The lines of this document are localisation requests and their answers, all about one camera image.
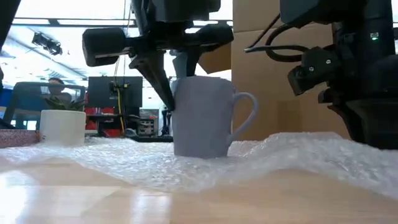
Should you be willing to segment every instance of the bubble wrap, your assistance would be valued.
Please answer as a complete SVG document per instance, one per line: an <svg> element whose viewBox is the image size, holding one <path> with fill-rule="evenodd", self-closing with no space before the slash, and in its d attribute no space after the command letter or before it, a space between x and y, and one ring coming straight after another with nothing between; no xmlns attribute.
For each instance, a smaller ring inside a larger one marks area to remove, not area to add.
<svg viewBox="0 0 398 224"><path fill-rule="evenodd" d="M282 133L264 141L234 142L229 157L209 160L176 157L171 143L89 138L76 148L37 144L2 149L0 168L54 157L161 191L199 191L274 170L303 169L398 199L398 152L380 151L333 133Z"/></svg>

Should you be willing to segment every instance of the green plant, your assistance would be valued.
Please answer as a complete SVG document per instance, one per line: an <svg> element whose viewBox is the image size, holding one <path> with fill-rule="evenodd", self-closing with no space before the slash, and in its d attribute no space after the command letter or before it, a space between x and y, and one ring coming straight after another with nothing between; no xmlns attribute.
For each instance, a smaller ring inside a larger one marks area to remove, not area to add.
<svg viewBox="0 0 398 224"><path fill-rule="evenodd" d="M64 103L57 97L51 97L45 99L46 103L51 107L51 110L69 110L69 111L81 111L85 105L85 101L72 101L70 103Z"/></svg>

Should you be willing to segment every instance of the wooden table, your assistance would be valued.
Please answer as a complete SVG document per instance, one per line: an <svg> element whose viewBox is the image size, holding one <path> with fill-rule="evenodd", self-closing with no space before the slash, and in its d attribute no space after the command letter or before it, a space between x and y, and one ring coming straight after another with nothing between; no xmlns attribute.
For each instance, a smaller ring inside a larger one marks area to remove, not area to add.
<svg viewBox="0 0 398 224"><path fill-rule="evenodd" d="M49 159L0 170L0 223L398 223L398 202L299 170L199 194L131 186Z"/></svg>

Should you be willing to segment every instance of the potted plant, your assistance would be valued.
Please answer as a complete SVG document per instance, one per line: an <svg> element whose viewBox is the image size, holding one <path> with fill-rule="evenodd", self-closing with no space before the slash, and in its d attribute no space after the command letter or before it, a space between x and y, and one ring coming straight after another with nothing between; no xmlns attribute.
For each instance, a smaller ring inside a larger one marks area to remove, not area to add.
<svg viewBox="0 0 398 224"><path fill-rule="evenodd" d="M77 146L84 143L86 113L85 101L67 103L56 96L45 99L50 110L42 110L40 140L50 144Z"/></svg>

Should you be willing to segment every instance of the white cup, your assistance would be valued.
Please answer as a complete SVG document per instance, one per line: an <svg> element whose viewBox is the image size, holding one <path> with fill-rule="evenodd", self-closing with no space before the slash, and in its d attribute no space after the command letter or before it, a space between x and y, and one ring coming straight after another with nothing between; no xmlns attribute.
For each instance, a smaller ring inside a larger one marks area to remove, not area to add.
<svg viewBox="0 0 398 224"><path fill-rule="evenodd" d="M40 141L58 146L80 146L85 141L86 113L67 110L43 110L40 117Z"/></svg>
<svg viewBox="0 0 398 224"><path fill-rule="evenodd" d="M175 110L172 112L174 154L204 159L225 157L236 136L253 121L258 102L250 93L236 93L225 79L194 76L172 83ZM249 98L252 113L231 134L233 110L241 98Z"/></svg>

